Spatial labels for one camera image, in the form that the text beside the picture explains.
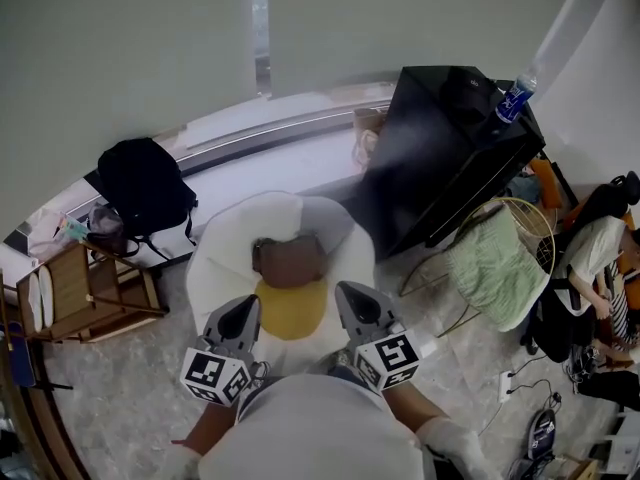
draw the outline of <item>white slipper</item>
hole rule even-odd
[[[29,304],[33,313],[33,328],[36,332],[40,332],[42,330],[42,297],[40,280],[35,273],[29,276]]]
[[[53,325],[53,280],[51,279],[51,271],[45,266],[40,267],[38,278],[40,279],[44,326],[51,327]]]

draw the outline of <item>black shoe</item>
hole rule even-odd
[[[535,356],[540,350],[540,347],[536,345],[536,342],[533,339],[533,336],[529,334],[525,334],[522,338],[520,338],[520,345],[527,349],[527,354],[530,356]]]

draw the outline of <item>white bag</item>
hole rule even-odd
[[[63,231],[65,215],[46,208],[40,208],[29,219],[35,224],[27,237],[29,256],[47,261],[76,240]]]

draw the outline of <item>gray roller blind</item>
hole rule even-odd
[[[256,94],[251,0],[0,0],[0,238],[153,135]]]
[[[475,65],[513,78],[564,0],[269,0],[276,95],[386,78],[405,65]]]

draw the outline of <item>round wire chair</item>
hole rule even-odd
[[[500,205],[505,206],[509,210],[511,217],[516,224],[520,242],[525,246],[527,251],[529,251],[529,253],[536,258],[538,265],[540,265],[542,270],[544,270],[547,274],[551,274],[555,266],[556,258],[556,245],[553,238],[553,230],[551,229],[547,218],[542,214],[542,212],[534,205],[527,201],[524,201],[523,199],[518,199],[515,197],[497,197],[481,204],[475,210],[473,210],[462,222],[462,225],[456,232],[454,243],[467,230],[468,226],[472,226],[474,224],[477,217],[480,217],[484,213],[496,211],[500,207]],[[406,288],[411,282],[414,274],[418,272],[420,268],[432,258],[433,256],[429,256],[423,259],[420,263],[418,263],[418,265],[413,268],[413,270],[411,270],[402,286],[400,287],[400,290],[398,291],[398,295],[400,297],[405,297],[411,293],[421,290],[422,288],[430,286],[449,275],[448,273],[445,273],[442,276],[439,276],[416,288],[412,288],[409,291],[406,291]],[[438,338],[446,336],[450,332],[459,329],[481,314],[481,312],[478,311],[476,312],[476,314],[463,321],[463,318],[469,311],[470,307],[470,304],[467,303],[467,306],[460,318],[458,318],[456,322],[451,325],[446,331],[438,335]]]

